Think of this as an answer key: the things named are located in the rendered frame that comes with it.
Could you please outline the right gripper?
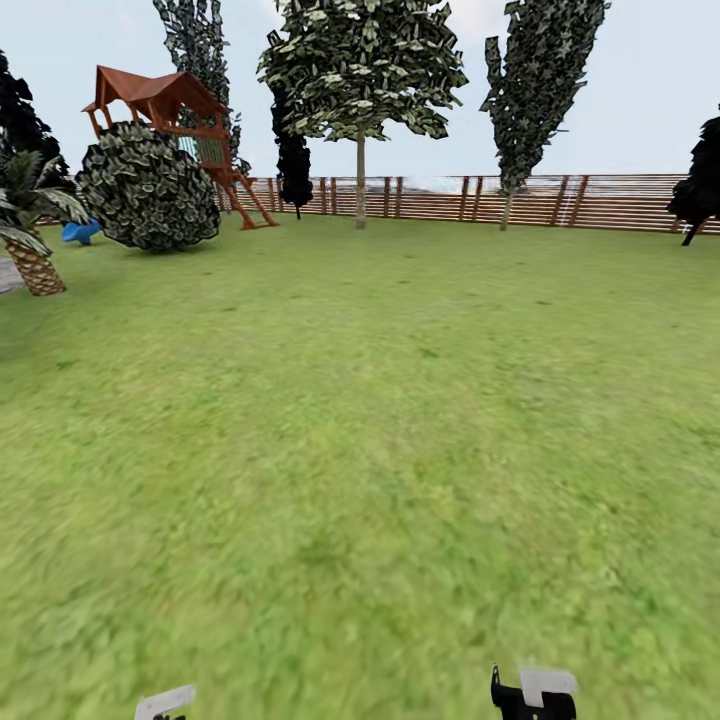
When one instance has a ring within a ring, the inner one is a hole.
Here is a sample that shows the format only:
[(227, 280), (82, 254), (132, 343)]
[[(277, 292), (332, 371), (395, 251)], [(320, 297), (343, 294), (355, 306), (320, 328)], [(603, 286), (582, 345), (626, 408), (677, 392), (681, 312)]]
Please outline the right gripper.
[(491, 701), (500, 707), (503, 720), (573, 720), (576, 717), (575, 703), (571, 692), (544, 692), (543, 707), (527, 707), (522, 689), (503, 687), (498, 682), (499, 670), (494, 668), (491, 679)]

